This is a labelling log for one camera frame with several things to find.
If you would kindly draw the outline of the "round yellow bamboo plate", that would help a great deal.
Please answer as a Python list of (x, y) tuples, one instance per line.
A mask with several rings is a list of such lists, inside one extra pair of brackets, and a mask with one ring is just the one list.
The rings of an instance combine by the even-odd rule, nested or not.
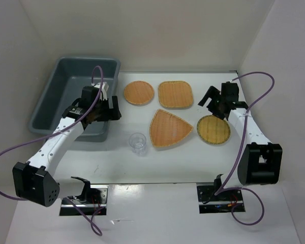
[(197, 122), (197, 133), (207, 144), (221, 145), (229, 140), (231, 130), (225, 120), (213, 115), (207, 115)]

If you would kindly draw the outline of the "round orange woven plate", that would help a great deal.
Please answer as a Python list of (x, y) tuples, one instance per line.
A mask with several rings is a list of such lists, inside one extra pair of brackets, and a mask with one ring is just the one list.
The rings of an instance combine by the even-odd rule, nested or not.
[(154, 98), (153, 87), (146, 81), (133, 81), (124, 89), (124, 97), (132, 105), (145, 105)]

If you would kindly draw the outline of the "clear plastic cup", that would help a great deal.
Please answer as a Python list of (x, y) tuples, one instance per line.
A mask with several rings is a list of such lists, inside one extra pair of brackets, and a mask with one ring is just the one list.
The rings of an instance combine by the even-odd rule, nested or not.
[(146, 150), (146, 137), (142, 133), (134, 133), (129, 138), (129, 145), (137, 155), (144, 155)]

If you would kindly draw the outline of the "square orange woven plate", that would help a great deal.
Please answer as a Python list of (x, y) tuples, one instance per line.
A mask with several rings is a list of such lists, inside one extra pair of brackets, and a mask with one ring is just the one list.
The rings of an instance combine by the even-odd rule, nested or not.
[(191, 86), (180, 80), (160, 83), (158, 99), (162, 107), (170, 109), (186, 109), (194, 102)]

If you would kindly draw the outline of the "triangular orange woven plate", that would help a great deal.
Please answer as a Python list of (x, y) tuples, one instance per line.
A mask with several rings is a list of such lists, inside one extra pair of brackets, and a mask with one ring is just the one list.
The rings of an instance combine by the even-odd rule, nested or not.
[(169, 147), (184, 140), (193, 126), (182, 118), (158, 109), (149, 126), (149, 137), (154, 147)]

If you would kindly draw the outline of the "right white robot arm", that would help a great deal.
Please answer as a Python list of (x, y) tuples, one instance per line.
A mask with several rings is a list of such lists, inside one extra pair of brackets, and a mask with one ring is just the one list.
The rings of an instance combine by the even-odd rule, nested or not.
[(238, 155), (230, 172), (218, 175), (213, 194), (226, 199), (230, 188), (251, 185), (274, 185), (279, 181), (283, 149), (272, 143), (254, 121), (244, 101), (239, 101), (237, 83), (222, 83), (221, 89), (210, 86), (198, 103), (221, 121), (233, 126), (241, 139)]

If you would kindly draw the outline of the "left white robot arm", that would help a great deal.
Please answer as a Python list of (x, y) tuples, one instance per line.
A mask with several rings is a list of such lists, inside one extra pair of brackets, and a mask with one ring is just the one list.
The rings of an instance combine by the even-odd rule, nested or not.
[(63, 112), (52, 137), (27, 162), (15, 164), (12, 173), (18, 197), (45, 207), (55, 202), (60, 187), (53, 175), (72, 143), (91, 123), (121, 118), (117, 96), (111, 97), (113, 107), (109, 107), (108, 89), (106, 82), (85, 86), (81, 97)]

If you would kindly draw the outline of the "grey plastic bin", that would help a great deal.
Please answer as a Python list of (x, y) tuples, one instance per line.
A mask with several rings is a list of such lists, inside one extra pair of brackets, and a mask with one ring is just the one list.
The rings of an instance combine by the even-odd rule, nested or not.
[(82, 89), (94, 83), (104, 82), (101, 97), (113, 108), (120, 61), (107, 57), (62, 57), (44, 87), (30, 117), (28, 128), (40, 135), (52, 134), (58, 126), (63, 112), (78, 98)]

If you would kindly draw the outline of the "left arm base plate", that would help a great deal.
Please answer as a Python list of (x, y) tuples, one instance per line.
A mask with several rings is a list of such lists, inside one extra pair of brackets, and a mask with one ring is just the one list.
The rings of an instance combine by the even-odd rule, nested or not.
[[(105, 216), (107, 213), (108, 185), (91, 185), (86, 193), (78, 196), (68, 196), (86, 216), (92, 216), (94, 213), (98, 216)], [(62, 200), (59, 216), (80, 216), (77, 209), (67, 200)]]

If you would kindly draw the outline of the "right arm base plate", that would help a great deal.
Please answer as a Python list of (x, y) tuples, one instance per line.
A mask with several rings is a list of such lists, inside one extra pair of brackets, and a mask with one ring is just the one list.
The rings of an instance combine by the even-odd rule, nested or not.
[(197, 196), (200, 214), (216, 214), (245, 212), (243, 197), (240, 190), (231, 190), (215, 196), (215, 188), (211, 184), (197, 184)]

